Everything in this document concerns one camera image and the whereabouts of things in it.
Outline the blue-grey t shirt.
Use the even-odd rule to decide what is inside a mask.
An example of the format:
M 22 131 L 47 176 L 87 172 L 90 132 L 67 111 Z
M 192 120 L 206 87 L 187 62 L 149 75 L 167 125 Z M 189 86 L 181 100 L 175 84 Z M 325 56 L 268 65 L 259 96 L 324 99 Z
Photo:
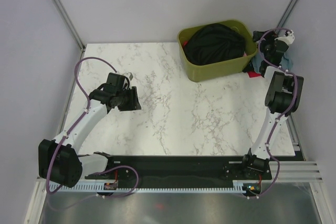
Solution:
M 261 53 L 258 52 L 252 58 L 252 60 L 257 60 L 257 61 L 261 61 L 262 62 L 263 59 L 261 57 Z M 283 57 L 282 57 L 281 66 L 282 66 L 283 69 L 288 69 L 288 70 L 292 69 L 293 62 L 292 62 L 292 60 L 286 54 L 284 54 Z

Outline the red t shirt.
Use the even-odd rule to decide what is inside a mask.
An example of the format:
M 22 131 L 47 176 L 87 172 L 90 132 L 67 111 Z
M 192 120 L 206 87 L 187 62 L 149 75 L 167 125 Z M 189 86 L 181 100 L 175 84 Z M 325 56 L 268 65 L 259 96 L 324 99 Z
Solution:
M 247 72 L 247 74 L 248 74 L 248 76 L 249 76 L 250 78 L 261 77 L 261 74 L 256 73 L 256 72 L 254 72 L 254 71 L 249 71 L 249 72 Z

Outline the olive green plastic bin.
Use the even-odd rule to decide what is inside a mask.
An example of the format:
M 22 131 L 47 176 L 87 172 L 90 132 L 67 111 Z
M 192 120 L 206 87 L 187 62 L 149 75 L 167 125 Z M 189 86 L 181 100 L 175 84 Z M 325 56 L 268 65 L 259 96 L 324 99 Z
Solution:
M 216 23 L 231 28 L 245 38 L 245 53 L 242 57 L 237 59 L 222 61 L 204 66 L 197 66 L 188 61 L 184 53 L 183 46 L 197 31 L 199 31 L 204 26 L 210 24 L 182 29 L 177 35 L 177 42 L 180 50 L 180 59 L 187 77 L 193 82 L 201 82 L 240 73 L 257 53 L 257 45 L 253 41 L 251 32 L 243 22 L 236 19 L 229 19 Z

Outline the black t shirt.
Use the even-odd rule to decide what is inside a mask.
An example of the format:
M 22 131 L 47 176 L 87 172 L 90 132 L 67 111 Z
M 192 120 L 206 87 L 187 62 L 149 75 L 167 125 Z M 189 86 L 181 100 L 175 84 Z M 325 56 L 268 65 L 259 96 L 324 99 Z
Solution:
M 255 72 L 260 74 L 261 61 L 251 60 L 247 66 L 243 69 L 244 73 Z

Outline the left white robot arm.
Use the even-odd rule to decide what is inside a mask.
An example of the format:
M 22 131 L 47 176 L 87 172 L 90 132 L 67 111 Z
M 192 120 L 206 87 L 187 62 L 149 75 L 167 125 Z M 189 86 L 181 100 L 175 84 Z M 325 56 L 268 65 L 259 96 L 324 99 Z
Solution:
M 87 102 L 68 127 L 52 140 L 38 146 L 38 172 L 41 178 L 73 187 L 86 176 L 98 173 L 111 178 L 115 165 L 102 152 L 80 155 L 84 141 L 94 127 L 112 110 L 140 110 L 138 93 L 131 81 L 133 74 L 109 73 L 105 83 L 87 95 Z

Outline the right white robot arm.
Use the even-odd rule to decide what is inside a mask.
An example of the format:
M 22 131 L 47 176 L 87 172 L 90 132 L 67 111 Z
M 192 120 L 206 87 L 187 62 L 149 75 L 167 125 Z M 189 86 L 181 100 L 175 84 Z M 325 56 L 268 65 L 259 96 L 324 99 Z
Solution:
M 294 40 L 293 31 L 286 28 L 253 32 L 253 41 L 258 43 L 261 54 L 259 72 L 270 80 L 270 84 L 265 97 L 264 123 L 240 166 L 240 172 L 245 178 L 251 179 L 267 173 L 269 161 L 274 159 L 271 149 L 280 128 L 299 106 L 304 78 L 292 73 L 282 62 Z

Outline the black clothes in bin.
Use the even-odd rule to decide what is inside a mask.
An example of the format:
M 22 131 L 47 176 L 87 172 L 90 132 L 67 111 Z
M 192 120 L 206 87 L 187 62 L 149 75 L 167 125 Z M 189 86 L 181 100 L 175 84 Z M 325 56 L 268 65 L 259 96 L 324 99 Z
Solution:
M 183 46 L 192 64 L 204 66 L 240 58 L 245 53 L 245 38 L 231 28 L 214 23 L 197 31 Z

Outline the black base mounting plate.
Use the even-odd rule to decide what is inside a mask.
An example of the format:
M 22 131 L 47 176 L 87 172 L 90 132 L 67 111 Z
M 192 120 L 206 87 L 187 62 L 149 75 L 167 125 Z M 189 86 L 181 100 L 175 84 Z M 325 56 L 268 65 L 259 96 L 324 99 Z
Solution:
M 248 168 L 241 156 L 110 156 L 103 174 L 90 179 L 116 179 L 120 189 L 213 189 L 231 187 L 234 180 L 271 180 Z

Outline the front aluminium rail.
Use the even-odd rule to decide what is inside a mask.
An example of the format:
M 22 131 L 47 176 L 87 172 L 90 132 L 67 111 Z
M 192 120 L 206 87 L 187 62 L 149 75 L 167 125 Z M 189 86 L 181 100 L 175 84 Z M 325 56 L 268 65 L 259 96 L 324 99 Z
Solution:
M 272 179 L 280 178 L 280 179 L 306 179 L 306 178 L 319 178 L 319 171 L 317 165 L 314 163 L 309 163 L 306 161 L 288 161 L 284 158 L 280 159 L 280 162 L 277 163 L 275 161 L 269 162 L 270 173 Z

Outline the left aluminium frame post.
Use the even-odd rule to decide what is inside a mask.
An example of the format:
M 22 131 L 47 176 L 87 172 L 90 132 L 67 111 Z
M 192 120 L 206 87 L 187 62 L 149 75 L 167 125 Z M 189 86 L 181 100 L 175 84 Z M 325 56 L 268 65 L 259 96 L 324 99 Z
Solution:
M 81 52 L 84 52 L 86 49 L 83 40 L 80 38 L 70 16 L 68 15 L 64 5 L 62 4 L 61 0 L 51 0 L 55 5 L 59 15 L 61 16 L 62 20 L 64 21 L 66 27 L 68 28 L 72 38 L 75 40 L 77 46 L 80 48 Z

